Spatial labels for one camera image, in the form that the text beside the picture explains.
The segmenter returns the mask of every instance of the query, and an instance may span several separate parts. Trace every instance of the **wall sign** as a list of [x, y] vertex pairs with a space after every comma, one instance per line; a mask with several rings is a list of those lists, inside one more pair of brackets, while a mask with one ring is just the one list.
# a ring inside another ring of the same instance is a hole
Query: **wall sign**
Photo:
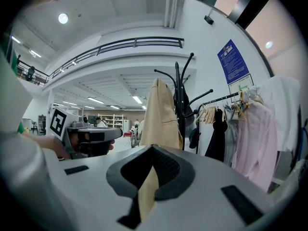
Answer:
[[233, 83], [249, 74], [244, 59], [231, 39], [217, 56], [225, 72], [227, 84]]
[[[230, 91], [230, 94], [233, 94], [233, 93], [236, 93], [240, 90], [245, 90], [251, 86], [254, 85], [254, 82], [252, 81], [252, 78], [251, 78], [251, 75], [246, 75], [245, 77], [231, 83], [229, 85], [229, 91]], [[234, 102], [235, 100], [236, 101], [239, 101], [240, 97], [239, 96], [235, 96], [235, 97], [231, 97], [231, 101]]]

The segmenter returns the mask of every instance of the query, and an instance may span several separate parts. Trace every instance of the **sleeve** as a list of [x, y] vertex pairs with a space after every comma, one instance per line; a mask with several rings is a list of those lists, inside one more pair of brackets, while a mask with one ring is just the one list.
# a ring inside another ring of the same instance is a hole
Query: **sleeve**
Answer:
[[270, 112], [264, 117], [262, 143], [257, 156], [257, 165], [249, 176], [256, 185], [265, 192], [268, 191], [274, 174], [278, 151], [277, 128], [274, 115]]

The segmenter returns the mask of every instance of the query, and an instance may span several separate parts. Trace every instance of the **black garment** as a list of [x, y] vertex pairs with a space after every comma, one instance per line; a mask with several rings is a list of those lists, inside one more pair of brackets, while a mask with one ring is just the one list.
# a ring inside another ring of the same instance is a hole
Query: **black garment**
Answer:
[[208, 145], [205, 156], [223, 162], [225, 156], [225, 131], [228, 128], [226, 121], [222, 122], [222, 110], [215, 112], [214, 132]]
[[199, 134], [198, 129], [194, 129], [189, 135], [189, 148], [194, 149], [196, 148], [197, 144], [199, 143]]

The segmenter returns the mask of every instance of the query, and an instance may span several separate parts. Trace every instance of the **clothing rack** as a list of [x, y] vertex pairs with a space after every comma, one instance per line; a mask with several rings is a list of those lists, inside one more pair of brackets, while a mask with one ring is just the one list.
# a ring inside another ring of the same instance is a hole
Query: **clothing rack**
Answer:
[[[232, 97], [235, 97], [235, 96], [238, 96], [238, 95], [239, 95], [239, 92], [235, 92], [235, 93], [230, 94], [228, 96], [225, 96], [225, 97], [222, 97], [222, 98], [217, 98], [217, 99], [214, 99], [214, 100], [206, 102], [206, 103], [202, 103], [198, 108], [198, 114], [200, 113], [200, 109], [201, 109], [202, 105], [215, 103], [215, 102], [218, 102], [218, 101], [221, 101], [221, 100], [224, 100], [224, 99], [228, 99], [228, 98], [232, 98]], [[198, 134], [200, 136], [200, 122], [197, 123], [197, 131], [198, 131]], [[198, 149], [199, 149], [199, 143], [197, 143], [196, 154], [198, 154]]]
[[189, 62], [191, 61], [192, 57], [194, 56], [194, 53], [191, 53], [185, 66], [184, 69], [182, 71], [182, 74], [180, 76], [180, 70], [179, 70], [179, 64], [178, 62], [175, 62], [175, 71], [176, 71], [176, 81], [174, 80], [174, 78], [170, 75], [167, 74], [165, 72], [159, 71], [157, 69], [154, 69], [154, 72], [158, 72], [161, 73], [163, 75], [168, 76], [169, 78], [172, 79], [173, 84], [174, 84], [174, 106], [175, 106], [175, 110], [176, 110], [176, 115], [177, 115], [177, 119], [178, 119], [178, 124], [179, 124], [179, 131], [180, 134], [183, 138], [183, 141], [185, 140], [185, 119], [189, 118], [193, 115], [198, 114], [198, 110], [194, 110], [193, 112], [191, 112], [190, 114], [186, 115], [185, 112], [187, 110], [187, 108], [196, 100], [206, 96], [207, 94], [213, 92], [213, 89], [210, 89], [209, 91], [203, 93], [202, 95], [194, 98], [193, 100], [191, 100], [188, 104], [184, 103], [184, 95], [183, 95], [183, 78], [184, 78], [184, 74], [186, 71], [186, 68], [189, 64]]

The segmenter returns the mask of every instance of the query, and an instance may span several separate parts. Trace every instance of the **blue poster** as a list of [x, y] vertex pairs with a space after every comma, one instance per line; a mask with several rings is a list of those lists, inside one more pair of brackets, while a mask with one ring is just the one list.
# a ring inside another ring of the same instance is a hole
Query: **blue poster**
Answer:
[[217, 56], [225, 72], [228, 84], [249, 74], [244, 59], [231, 39]]

